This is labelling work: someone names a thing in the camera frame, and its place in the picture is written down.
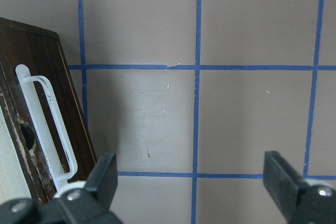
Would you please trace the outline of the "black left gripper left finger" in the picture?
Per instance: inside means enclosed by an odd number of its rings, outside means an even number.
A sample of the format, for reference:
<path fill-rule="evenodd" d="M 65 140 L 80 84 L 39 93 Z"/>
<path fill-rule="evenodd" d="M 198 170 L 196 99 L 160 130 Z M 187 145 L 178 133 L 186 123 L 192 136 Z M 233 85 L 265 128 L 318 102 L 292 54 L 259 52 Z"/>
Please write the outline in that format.
<path fill-rule="evenodd" d="M 109 210 L 118 186 L 117 156 L 106 153 L 97 161 L 84 185 L 99 204 Z"/>

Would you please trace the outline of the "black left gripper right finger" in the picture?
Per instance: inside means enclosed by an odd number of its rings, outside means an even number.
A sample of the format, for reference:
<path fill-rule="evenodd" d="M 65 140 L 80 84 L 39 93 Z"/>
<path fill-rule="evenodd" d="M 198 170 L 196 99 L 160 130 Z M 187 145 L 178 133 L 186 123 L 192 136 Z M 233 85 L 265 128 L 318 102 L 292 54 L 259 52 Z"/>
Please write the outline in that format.
<path fill-rule="evenodd" d="M 294 212 L 309 184 L 277 151 L 264 154 L 263 184 L 281 212 Z"/>

